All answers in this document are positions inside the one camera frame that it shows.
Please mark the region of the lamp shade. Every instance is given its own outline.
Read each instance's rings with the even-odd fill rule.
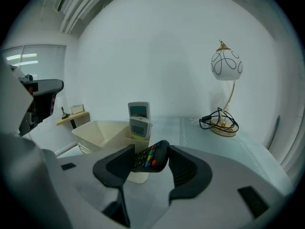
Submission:
[[[243,62],[239,55],[228,48],[221,40],[211,60],[211,70],[217,80],[238,80],[243,72]]]
[[[63,107],[63,97],[56,97],[56,104],[58,108]]]

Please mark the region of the white wall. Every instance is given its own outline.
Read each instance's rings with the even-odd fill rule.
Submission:
[[[298,149],[298,152],[301,153],[301,149],[304,148],[295,143],[301,123],[304,121],[304,50],[292,24],[277,4],[270,2],[262,9],[267,14],[270,14],[268,10],[275,11],[274,26],[278,27],[274,30],[274,40],[276,42],[276,65],[280,75],[278,88],[280,125],[269,151],[287,171],[291,166],[291,162],[288,162],[292,156],[291,152],[294,153]]]
[[[281,95],[275,42],[231,0],[113,1],[80,38],[82,102],[92,119],[125,119],[140,100],[152,115],[208,115],[230,91],[210,71],[219,39],[244,64],[230,112],[266,145]]]

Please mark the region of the table lamp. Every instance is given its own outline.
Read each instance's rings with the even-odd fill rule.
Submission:
[[[56,98],[57,107],[61,108],[62,111],[62,119],[68,118],[70,114],[65,113],[63,109],[63,97],[57,97]]]
[[[217,118],[213,118],[212,114],[210,115],[212,118],[209,120],[209,129],[222,136],[234,136],[239,127],[233,117],[228,113],[228,108],[234,92],[235,81],[239,79],[243,72],[243,63],[236,52],[228,48],[221,40],[219,42],[220,48],[216,50],[216,53],[212,57],[211,70],[217,80],[233,81],[233,87],[224,108],[218,108],[219,114],[216,116]]]

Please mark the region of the white table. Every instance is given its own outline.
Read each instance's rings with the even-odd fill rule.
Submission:
[[[284,196],[293,191],[289,177],[276,159],[241,128],[234,137],[223,137],[199,126],[199,118],[153,117],[150,146],[160,140],[236,160],[270,182]],[[168,167],[151,173],[143,184],[126,181],[124,193],[132,228],[146,228],[168,208],[168,195],[174,188]]]

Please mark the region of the machine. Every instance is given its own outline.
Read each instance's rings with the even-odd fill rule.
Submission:
[[[35,100],[36,123],[52,114],[53,99],[63,88],[62,81],[52,82],[56,87],[46,81],[24,85],[32,86],[32,90],[27,88],[29,93],[39,97]],[[151,226],[154,229],[257,228],[258,221],[265,223],[264,215],[282,201],[272,185],[244,165],[173,146],[166,140],[138,153],[129,145],[61,161],[52,151],[14,135],[0,134],[0,144],[6,188],[43,228],[132,228],[123,189],[131,171],[172,173],[174,188],[168,194],[168,209]],[[90,191],[95,192],[94,201],[86,200]],[[100,209],[92,205],[96,201],[101,201]]]
[[[152,123],[149,102],[128,103],[130,133],[134,139],[148,140]]]
[[[32,75],[24,75],[16,66],[9,65],[9,67],[33,97],[19,127],[19,134],[23,136],[53,114],[56,94],[63,89],[63,81],[58,79],[33,81]]]

